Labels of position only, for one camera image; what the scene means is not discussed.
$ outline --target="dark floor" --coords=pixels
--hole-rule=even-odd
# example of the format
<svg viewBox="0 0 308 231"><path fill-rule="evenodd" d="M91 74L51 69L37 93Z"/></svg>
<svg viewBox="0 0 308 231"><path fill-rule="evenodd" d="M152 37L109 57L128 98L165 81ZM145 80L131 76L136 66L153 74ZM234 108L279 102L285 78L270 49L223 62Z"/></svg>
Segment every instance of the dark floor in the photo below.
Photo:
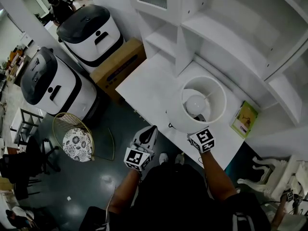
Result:
<svg viewBox="0 0 308 231"><path fill-rule="evenodd" d="M36 137L40 141L43 138L49 138L56 146L57 142L52 133L52 120L53 117L49 115L43 120ZM89 206L106 208L115 186L121 183L129 170L123 163L126 148L129 147L134 134L145 126L148 126L148 123L139 118L127 103L121 106L110 103L103 114L97 118L96 125L92 124L89 127L95 142L94 155L99 157L112 158L112 141L107 128L111 130L116 148L114 161L96 157L95 161L80 163L69 158L63 150L58 150L52 159L61 168L61 172L55 173L50 169L50 175L37 176L36 178L42 182L29 187L28 191L40 193L20 201L20 205L32 208L44 207L44 210L58 223L60 230L77 231ZM161 152L167 152L170 160L174 160L175 156L181 153L161 133L157 136L154 150L156 156L147 166L147 171L159 164L158 158ZM234 183L239 177L246 178L249 174L255 173L243 170L243 167L251 168L253 156L254 152L245 146L230 163L226 171ZM189 157L185 157L185 163L190 164L203 175L203 169Z"/></svg>

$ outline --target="light bulb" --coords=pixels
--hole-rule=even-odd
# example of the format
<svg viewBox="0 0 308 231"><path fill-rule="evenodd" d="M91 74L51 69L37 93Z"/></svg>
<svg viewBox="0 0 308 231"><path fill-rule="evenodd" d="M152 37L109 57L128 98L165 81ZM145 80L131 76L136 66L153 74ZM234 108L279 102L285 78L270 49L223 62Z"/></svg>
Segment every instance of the light bulb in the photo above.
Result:
<svg viewBox="0 0 308 231"><path fill-rule="evenodd" d="M196 116L205 110L205 100L200 95L193 95L186 101L186 110L190 115Z"/></svg>

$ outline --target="person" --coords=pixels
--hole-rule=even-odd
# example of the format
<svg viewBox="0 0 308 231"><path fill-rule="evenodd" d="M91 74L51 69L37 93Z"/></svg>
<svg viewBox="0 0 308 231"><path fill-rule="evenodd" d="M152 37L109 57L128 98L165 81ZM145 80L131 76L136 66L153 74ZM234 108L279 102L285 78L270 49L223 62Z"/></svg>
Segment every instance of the person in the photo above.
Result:
<svg viewBox="0 0 308 231"><path fill-rule="evenodd" d="M76 11L76 7L70 0L48 0L48 2L51 4L49 14L56 26L60 26Z"/></svg>
<svg viewBox="0 0 308 231"><path fill-rule="evenodd" d="M21 207L15 206L12 211L6 210L5 212L12 226L18 229L36 227L32 211L24 211Z"/></svg>
<svg viewBox="0 0 308 231"><path fill-rule="evenodd" d="M201 154L204 178L184 156L175 164L166 153L139 185L141 175L131 169L107 207L106 226L113 230L231 230L269 231L270 223L252 193L237 193L211 152Z"/></svg>

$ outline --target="wire basket chair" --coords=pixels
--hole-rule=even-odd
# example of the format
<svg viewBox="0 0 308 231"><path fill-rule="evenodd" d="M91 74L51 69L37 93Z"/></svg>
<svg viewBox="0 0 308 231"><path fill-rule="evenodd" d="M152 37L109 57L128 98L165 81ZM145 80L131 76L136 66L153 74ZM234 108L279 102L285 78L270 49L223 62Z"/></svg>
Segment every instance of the wire basket chair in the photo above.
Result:
<svg viewBox="0 0 308 231"><path fill-rule="evenodd" d="M65 134L73 128L79 128L89 135L92 144L92 160L94 160L94 140L92 137L91 130L88 129L88 127L77 116L73 114L61 112L54 117L52 123L52 132L62 149L63 138Z"/></svg>

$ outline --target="black chair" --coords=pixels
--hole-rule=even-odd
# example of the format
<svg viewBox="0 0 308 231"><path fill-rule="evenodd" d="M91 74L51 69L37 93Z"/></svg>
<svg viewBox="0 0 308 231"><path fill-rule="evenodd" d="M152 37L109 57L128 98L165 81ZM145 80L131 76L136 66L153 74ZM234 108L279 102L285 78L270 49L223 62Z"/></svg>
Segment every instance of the black chair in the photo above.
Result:
<svg viewBox="0 0 308 231"><path fill-rule="evenodd" d="M45 142L49 142L51 150L46 153L45 152ZM60 172L61 169L58 166L55 166L51 164L51 162L48 160L48 157L55 151L58 150L59 147L55 146L53 147L50 140L43 139L42 142L42 151L40 150L39 144L37 143L36 139L31 136L28 140L28 142L21 142L23 145L26 145L26 154L29 158L29 162L31 162L30 165L30 176L36 176L38 173L41 173L41 167L43 167L43 172L47 175L50 173L47 171L46 165L51 167L54 171Z"/></svg>
<svg viewBox="0 0 308 231"><path fill-rule="evenodd" d="M51 150L46 154L44 142L49 142ZM52 146L48 139L43 140L42 151L39 144L33 136L31 136L28 142L22 142L27 145L26 152L12 155L3 155L0 159L0 172L2 177L8 178L10 183L14 184L14 193L17 200L28 198L29 195L37 194L39 192L28 193L28 187L30 184L40 182L40 180L29 180L29 177L35 177L36 175L44 172L49 174L46 169L48 164L54 171L59 172L60 168L52 165L48 161L48 157L58 149L58 147Z"/></svg>
<svg viewBox="0 0 308 231"><path fill-rule="evenodd" d="M40 192L28 193L28 187L32 186L28 184L29 184L29 178L20 179L18 182L14 184L14 194L17 200L26 199L29 197L29 195L40 193Z"/></svg>
<svg viewBox="0 0 308 231"><path fill-rule="evenodd" d="M5 154L0 159L1 176L8 178L14 184L19 179L29 178L28 156L26 153Z"/></svg>

